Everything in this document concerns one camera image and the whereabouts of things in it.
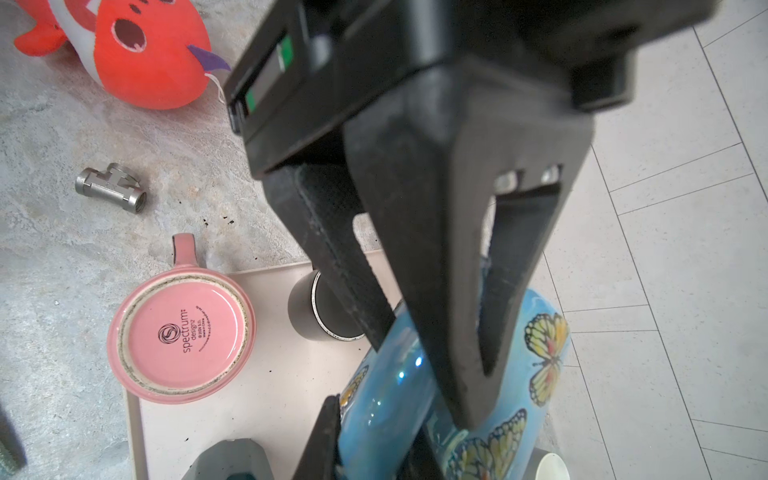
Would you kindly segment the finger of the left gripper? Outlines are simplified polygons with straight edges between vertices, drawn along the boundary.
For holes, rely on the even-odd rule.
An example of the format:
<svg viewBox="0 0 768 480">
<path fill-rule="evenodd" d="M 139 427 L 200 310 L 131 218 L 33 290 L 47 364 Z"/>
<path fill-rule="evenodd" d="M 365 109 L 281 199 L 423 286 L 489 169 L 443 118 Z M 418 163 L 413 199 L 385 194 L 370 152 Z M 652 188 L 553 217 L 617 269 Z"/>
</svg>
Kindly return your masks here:
<svg viewBox="0 0 768 480">
<path fill-rule="evenodd" d="M 379 349 L 395 322 L 353 230 L 364 208 L 346 167 L 296 164 L 263 180 L 269 205 L 329 283 L 371 347 Z"/>
<path fill-rule="evenodd" d="M 399 82 L 344 126 L 351 176 L 461 428 L 497 404 L 593 125 L 561 70 L 462 60 Z"/>
</svg>

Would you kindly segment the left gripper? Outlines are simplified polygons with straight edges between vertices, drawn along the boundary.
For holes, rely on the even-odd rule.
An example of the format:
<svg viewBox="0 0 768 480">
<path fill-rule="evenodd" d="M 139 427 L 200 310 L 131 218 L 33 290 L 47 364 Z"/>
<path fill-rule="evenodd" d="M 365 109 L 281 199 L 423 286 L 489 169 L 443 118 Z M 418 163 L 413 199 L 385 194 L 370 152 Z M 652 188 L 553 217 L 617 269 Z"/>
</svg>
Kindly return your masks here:
<svg viewBox="0 0 768 480">
<path fill-rule="evenodd" d="M 711 18 L 714 1 L 277 1 L 224 92 L 254 179 L 429 68 L 571 91 L 574 72 Z"/>
</svg>

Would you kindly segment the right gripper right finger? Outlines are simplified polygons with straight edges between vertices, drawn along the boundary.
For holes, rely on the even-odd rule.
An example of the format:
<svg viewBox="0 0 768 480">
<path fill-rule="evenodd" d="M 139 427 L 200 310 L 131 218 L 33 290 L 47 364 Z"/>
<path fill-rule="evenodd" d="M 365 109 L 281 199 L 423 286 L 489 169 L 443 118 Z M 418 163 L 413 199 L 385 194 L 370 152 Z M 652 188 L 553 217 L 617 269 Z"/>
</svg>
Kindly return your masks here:
<svg viewBox="0 0 768 480">
<path fill-rule="evenodd" d="M 410 450 L 410 478 L 417 480 L 444 479 L 424 427 L 419 430 Z"/>
</svg>

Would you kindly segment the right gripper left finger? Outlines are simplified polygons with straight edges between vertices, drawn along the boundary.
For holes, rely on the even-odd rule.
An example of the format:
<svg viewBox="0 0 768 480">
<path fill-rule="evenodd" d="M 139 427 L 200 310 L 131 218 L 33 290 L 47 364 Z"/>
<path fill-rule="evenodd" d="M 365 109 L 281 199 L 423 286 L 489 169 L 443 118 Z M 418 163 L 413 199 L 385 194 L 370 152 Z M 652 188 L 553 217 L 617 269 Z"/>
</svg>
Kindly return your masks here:
<svg viewBox="0 0 768 480">
<path fill-rule="evenodd" d="M 293 480 L 334 480 L 341 430 L 338 395 L 328 396 L 320 409 Z"/>
</svg>

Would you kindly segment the blue butterfly mug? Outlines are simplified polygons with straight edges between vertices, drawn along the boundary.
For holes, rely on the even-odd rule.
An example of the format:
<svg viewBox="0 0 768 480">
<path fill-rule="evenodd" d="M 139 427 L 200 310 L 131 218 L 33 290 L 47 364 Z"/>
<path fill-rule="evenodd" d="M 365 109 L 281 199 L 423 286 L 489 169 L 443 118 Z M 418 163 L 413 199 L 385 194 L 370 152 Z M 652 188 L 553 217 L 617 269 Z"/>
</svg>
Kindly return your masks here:
<svg viewBox="0 0 768 480">
<path fill-rule="evenodd" d="M 540 293 L 521 297 L 492 384 L 475 394 L 483 418 L 454 422 L 407 305 L 394 310 L 380 350 L 369 349 L 339 396 L 339 479 L 395 479 L 410 472 L 424 427 L 444 479 L 520 479 L 535 449 L 571 345 L 565 316 Z"/>
</svg>

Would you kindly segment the dark green mug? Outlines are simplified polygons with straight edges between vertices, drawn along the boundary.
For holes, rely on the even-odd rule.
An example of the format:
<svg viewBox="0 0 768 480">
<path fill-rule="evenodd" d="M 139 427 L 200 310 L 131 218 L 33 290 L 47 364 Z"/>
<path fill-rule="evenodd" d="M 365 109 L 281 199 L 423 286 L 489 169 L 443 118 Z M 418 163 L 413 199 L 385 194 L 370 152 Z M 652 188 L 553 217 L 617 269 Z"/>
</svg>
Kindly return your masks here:
<svg viewBox="0 0 768 480">
<path fill-rule="evenodd" d="M 249 438 L 222 440 L 203 451 L 183 480 L 274 480 L 265 450 Z"/>
</svg>

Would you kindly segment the black mug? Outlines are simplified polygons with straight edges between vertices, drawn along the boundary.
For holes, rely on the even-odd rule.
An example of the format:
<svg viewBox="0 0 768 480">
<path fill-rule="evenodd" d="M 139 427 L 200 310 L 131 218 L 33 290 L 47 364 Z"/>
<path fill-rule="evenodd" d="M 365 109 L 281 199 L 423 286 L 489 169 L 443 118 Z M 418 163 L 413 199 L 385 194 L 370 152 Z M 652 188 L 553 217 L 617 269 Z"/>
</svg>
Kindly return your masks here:
<svg viewBox="0 0 768 480">
<path fill-rule="evenodd" d="M 287 311 L 294 330 L 307 340 L 351 342 L 365 336 L 319 270 L 293 286 Z"/>
</svg>

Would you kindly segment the grey mug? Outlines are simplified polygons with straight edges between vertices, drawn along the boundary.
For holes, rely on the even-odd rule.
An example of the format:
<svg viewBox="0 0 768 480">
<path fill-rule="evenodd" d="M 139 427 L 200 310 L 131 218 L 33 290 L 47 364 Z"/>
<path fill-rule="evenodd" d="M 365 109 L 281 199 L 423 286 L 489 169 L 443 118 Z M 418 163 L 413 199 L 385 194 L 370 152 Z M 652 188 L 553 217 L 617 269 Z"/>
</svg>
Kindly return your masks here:
<svg viewBox="0 0 768 480">
<path fill-rule="evenodd" d="M 570 480 L 564 460 L 554 452 L 535 448 L 530 456 L 522 480 Z"/>
</svg>

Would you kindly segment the pink mug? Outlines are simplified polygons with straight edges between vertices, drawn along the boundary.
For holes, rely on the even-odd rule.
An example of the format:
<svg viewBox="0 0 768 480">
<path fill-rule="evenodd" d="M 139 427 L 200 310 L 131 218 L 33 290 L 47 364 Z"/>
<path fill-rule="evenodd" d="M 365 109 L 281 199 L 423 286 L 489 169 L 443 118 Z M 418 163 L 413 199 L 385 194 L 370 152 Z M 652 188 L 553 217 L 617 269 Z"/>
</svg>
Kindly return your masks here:
<svg viewBox="0 0 768 480">
<path fill-rule="evenodd" d="M 110 368 L 129 393 L 177 405 L 234 379 L 252 352 L 256 318 L 233 279 L 199 265 L 193 234 L 176 234 L 172 242 L 172 268 L 122 302 L 106 346 Z"/>
</svg>

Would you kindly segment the beige tray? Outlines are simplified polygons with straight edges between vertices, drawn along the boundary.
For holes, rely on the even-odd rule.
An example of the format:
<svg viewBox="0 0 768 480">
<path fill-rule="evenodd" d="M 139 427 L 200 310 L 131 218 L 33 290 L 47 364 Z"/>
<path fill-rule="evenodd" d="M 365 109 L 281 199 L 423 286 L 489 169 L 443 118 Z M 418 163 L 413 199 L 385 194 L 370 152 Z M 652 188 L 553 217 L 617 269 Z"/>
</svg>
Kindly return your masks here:
<svg viewBox="0 0 768 480">
<path fill-rule="evenodd" d="M 257 327 L 247 363 L 224 388 L 180 405 L 127 394 L 134 478 L 179 479 L 201 452 L 240 438 L 265 450 L 275 478 L 293 476 L 325 398 L 345 388 L 370 348 L 366 339 L 310 341 L 295 332 L 289 294 L 310 271 L 300 262 L 232 274 Z"/>
</svg>

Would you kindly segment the red shark toy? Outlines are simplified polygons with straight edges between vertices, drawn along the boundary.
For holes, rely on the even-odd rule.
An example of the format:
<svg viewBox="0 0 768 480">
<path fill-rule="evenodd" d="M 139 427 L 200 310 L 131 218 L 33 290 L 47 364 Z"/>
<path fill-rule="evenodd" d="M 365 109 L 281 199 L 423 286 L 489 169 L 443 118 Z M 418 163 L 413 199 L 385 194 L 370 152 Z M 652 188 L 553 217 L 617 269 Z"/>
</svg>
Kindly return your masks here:
<svg viewBox="0 0 768 480">
<path fill-rule="evenodd" d="M 35 22 L 14 45 L 30 57 L 70 43 L 85 70 L 106 92 L 136 107 L 170 110 L 198 99 L 215 71 L 229 64 L 215 54 L 189 0 L 27 0 Z"/>
</svg>

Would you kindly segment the metal pipe fitting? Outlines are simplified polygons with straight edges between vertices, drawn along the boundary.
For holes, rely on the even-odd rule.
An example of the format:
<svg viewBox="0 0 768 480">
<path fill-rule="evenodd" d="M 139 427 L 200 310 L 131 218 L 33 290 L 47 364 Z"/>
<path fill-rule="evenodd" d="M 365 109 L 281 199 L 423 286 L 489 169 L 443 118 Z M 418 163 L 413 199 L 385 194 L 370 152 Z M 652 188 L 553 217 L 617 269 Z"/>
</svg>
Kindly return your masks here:
<svg viewBox="0 0 768 480">
<path fill-rule="evenodd" d="M 85 168 L 76 178 L 75 190 L 86 197 L 107 200 L 133 214 L 140 213 L 147 200 L 138 174 L 118 163 L 110 163 L 103 171 Z"/>
</svg>

